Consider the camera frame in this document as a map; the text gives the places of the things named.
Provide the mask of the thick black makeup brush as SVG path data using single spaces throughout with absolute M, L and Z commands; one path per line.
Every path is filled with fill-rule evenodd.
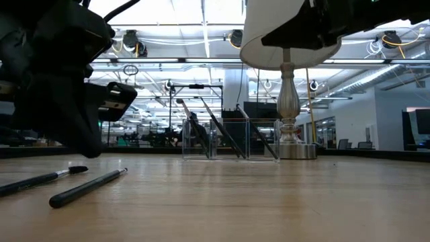
M 61 192 L 57 195 L 54 195 L 51 197 L 48 201 L 51 208 L 62 208 L 63 206 L 66 206 L 67 204 L 70 204 L 71 202 L 74 202 L 75 200 L 78 200 L 79 198 L 83 197 L 84 195 L 106 185 L 107 183 L 119 178 L 121 175 L 126 173 L 128 171 L 128 168 L 123 169 L 117 169 L 114 171 L 111 171 L 105 175 L 102 175 L 100 177 L 97 177 L 91 181 L 88 181 L 84 184 L 81 184 L 80 186 L 77 186 L 75 188 L 71 188 L 65 192 Z

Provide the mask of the black display panel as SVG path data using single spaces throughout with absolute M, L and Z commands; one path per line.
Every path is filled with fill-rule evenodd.
M 252 119 L 278 119 L 277 104 L 245 102 L 243 109 Z

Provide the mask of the slim black makeup brush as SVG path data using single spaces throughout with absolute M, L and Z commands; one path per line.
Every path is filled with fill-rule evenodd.
M 258 128 L 255 126 L 254 122 L 250 119 L 248 114 L 244 111 L 244 109 L 241 107 L 240 104 L 236 104 L 237 110 L 243 115 L 243 117 L 248 121 L 249 126 L 253 129 L 253 131 L 256 133 L 256 135 L 261 139 L 261 142 L 263 143 L 264 147 L 271 153 L 274 159 L 279 159 L 279 157 L 276 155 L 275 151 L 272 149 L 272 147 L 267 142 L 266 138 L 259 132 Z
M 200 130 L 198 128 L 196 119 L 192 116 L 191 112 L 189 111 L 189 109 L 186 106 L 183 99 L 176 99 L 176 102 L 183 106 L 184 111 L 187 114 L 187 118 L 189 120 L 189 123 L 190 123 L 191 127 L 193 128 L 194 134 L 195 134 L 196 138 L 198 139 L 198 141 L 200 142 L 202 150 L 204 151 L 206 157 L 209 159 L 210 158 L 209 152 L 208 152 L 208 149 L 206 148 L 206 143 L 205 143 L 204 137 L 202 136 L 202 133 L 200 132 Z
M 228 141 L 232 147 L 232 150 L 236 153 L 237 157 L 242 157 L 243 159 L 245 159 L 246 156 L 242 152 L 241 148 L 237 145 L 237 143 L 234 141 L 234 139 L 231 137 L 231 135 L 228 133 L 228 131 L 225 129 L 225 127 L 221 123 L 219 123 L 219 121 L 217 120 L 215 115 L 212 113 L 211 109 L 208 107 L 208 105 L 203 100 L 203 98 L 201 97 L 200 99 L 203 102 L 204 107 L 206 108 L 207 112 L 209 113 L 209 115 L 210 115 L 212 121 L 215 123 L 216 127 L 219 129 L 219 131 L 222 133 L 222 135 L 228 139 Z

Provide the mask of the black pen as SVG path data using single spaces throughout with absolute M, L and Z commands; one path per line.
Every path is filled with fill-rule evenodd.
M 68 169 L 55 171 L 52 173 L 47 173 L 44 175 L 39 175 L 36 177 L 31 177 L 11 184 L 0 186 L 0 197 L 9 196 L 36 186 L 40 186 L 42 184 L 46 184 L 48 182 L 52 182 L 65 175 L 84 173 L 88 170 L 89 168 L 86 166 L 72 166 Z

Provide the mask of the white shade silver table lamp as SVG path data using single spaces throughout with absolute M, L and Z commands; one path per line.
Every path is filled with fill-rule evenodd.
M 247 0 L 246 18 L 240 50 L 241 60 L 248 66 L 268 71 L 279 71 L 282 84 L 277 99 L 280 159 L 316 159 L 316 147 L 298 138 L 296 118 L 301 105 L 294 84 L 294 70 L 310 68 L 331 58 L 341 47 L 337 45 L 307 50 L 264 46 L 262 37 L 292 19 L 305 0 Z

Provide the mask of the black gantry frame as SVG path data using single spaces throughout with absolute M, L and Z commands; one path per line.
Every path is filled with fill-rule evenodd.
M 196 122 L 205 128 L 221 117 L 224 105 L 223 86 L 202 83 L 170 84 L 167 88 L 169 128 L 177 132 L 192 129 L 189 117 L 196 114 Z

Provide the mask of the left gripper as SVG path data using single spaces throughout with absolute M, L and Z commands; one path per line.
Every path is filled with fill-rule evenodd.
M 17 84 L 0 64 L 0 104 L 15 105 L 12 114 L 0 108 L 0 122 L 41 132 L 87 158 L 102 150 L 98 120 L 119 120 L 137 96 L 135 88 L 118 82 L 43 81 L 24 91 Z

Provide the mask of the clear acrylic organizer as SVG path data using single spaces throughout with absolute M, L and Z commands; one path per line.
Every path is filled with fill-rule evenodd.
M 276 119 L 251 119 L 259 132 L 266 138 L 271 148 L 280 159 L 280 121 Z M 245 118 L 219 118 L 221 123 L 237 145 L 241 148 L 246 158 L 237 157 L 228 139 L 222 135 L 215 123 L 211 121 L 206 128 L 208 159 L 201 145 L 192 147 L 190 142 L 190 130 L 182 132 L 181 151 L 185 160 L 201 161 L 248 161 L 248 162 L 278 162 L 264 147 L 261 139 L 249 126 Z

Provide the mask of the person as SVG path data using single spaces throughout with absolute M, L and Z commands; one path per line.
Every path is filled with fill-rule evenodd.
M 198 128 L 200 134 L 202 135 L 202 140 L 204 141 L 205 145 L 207 145 L 208 140 L 207 140 L 206 129 L 202 125 L 199 124 L 198 116 L 196 113 L 191 112 L 191 115 L 192 115 L 193 119 L 196 121 L 197 128 Z M 190 128 L 190 142 L 191 142 L 192 147 L 197 147 L 197 146 L 201 145 L 200 139 L 198 138 L 198 135 L 195 133 L 195 130 L 192 127 Z

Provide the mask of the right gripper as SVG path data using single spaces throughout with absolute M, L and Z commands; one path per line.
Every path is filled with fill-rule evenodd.
M 330 0 L 305 0 L 298 13 L 261 39 L 264 46 L 320 50 L 337 45 L 342 37 L 380 24 L 380 0 L 335 0 L 339 12 L 337 37 L 332 32 Z

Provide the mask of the silver ventilation duct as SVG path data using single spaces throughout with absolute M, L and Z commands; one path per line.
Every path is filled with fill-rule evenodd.
M 329 97 L 341 95 L 342 93 L 357 93 L 366 90 L 368 87 L 395 77 L 399 72 L 404 71 L 404 65 L 389 65 L 387 67 L 366 71 L 347 81 L 346 86 L 340 87 L 329 93 Z

